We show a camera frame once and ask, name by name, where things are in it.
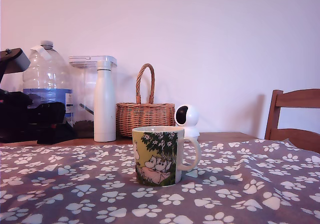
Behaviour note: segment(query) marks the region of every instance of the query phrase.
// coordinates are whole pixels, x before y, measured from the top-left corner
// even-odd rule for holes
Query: wooden table
[[[198,142],[218,141],[218,142],[239,142],[256,139],[256,137],[243,134],[241,132],[204,132],[200,133]],[[128,145],[132,144],[131,138],[119,138],[116,141],[105,142],[113,145]],[[95,142],[93,139],[75,139],[54,144],[54,146],[75,146],[75,145],[101,145],[101,142]],[[36,141],[25,141],[16,143],[0,143],[0,146],[51,146],[39,145]]]

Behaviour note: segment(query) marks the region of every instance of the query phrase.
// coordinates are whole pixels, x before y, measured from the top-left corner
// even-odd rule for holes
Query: green tree illustration
[[[177,132],[145,132],[141,137],[142,142],[147,146],[147,150],[156,150],[164,159],[175,163],[177,155]]]

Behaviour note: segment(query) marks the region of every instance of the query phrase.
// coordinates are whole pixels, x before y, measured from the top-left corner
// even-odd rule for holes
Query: white wall
[[[135,101],[137,72],[149,62],[156,103],[195,105],[201,131],[258,137],[273,89],[320,88],[319,26],[320,0],[1,0],[1,50],[28,55],[49,39],[66,61],[112,55],[118,102]],[[1,87],[21,90],[21,76]],[[317,110],[285,110],[280,127],[320,133],[319,119]]]

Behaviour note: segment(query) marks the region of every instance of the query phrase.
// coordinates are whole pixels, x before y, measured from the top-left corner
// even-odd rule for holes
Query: table
[[[241,133],[241,132],[204,132],[200,133],[198,138],[199,142],[205,141],[220,141],[220,142],[233,142],[233,141],[245,141],[253,140],[256,137]],[[116,141],[108,142],[112,145],[129,145],[132,144],[131,138],[117,138]],[[75,145],[101,145],[99,142],[95,142],[93,139],[76,139],[64,141],[61,143],[54,144],[54,146],[75,146]],[[36,141],[25,141],[16,143],[0,143],[0,146],[49,146],[39,145]]]
[[[319,223],[320,155],[289,141],[201,141],[169,187],[136,182],[132,145],[0,147],[1,223]],[[185,144],[185,163],[194,159]]]

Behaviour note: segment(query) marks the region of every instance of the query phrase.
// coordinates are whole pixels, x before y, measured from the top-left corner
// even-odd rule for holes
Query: chair backrest
[[[278,129],[281,107],[320,108],[320,89],[297,90],[285,94],[282,90],[274,90],[265,130],[266,140],[288,138],[298,148],[320,153],[320,134],[299,129]]]

